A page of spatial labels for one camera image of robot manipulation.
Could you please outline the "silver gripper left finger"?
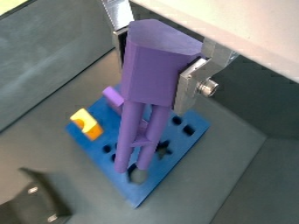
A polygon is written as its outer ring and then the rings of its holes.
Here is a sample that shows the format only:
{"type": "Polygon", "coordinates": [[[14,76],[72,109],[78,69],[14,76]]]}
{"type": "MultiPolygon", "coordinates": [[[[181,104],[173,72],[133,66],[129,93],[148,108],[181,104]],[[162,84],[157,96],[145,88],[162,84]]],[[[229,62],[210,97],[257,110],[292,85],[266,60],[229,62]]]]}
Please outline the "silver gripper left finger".
{"type": "Polygon", "coordinates": [[[98,0],[106,13],[118,67],[122,67],[128,24],[134,20],[128,0],[98,0]]]}

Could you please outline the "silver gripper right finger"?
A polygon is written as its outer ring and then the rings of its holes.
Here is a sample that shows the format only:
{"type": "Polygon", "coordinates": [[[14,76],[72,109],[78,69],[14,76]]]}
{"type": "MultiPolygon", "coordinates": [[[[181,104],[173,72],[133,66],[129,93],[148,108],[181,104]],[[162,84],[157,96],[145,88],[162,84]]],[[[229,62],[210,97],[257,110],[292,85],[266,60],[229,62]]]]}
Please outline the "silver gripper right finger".
{"type": "Polygon", "coordinates": [[[210,77],[221,71],[238,56],[224,45],[205,38],[201,45],[202,57],[198,57],[181,71],[178,76],[173,112],[182,115],[194,104],[198,95],[209,97],[218,84],[210,77]]]}

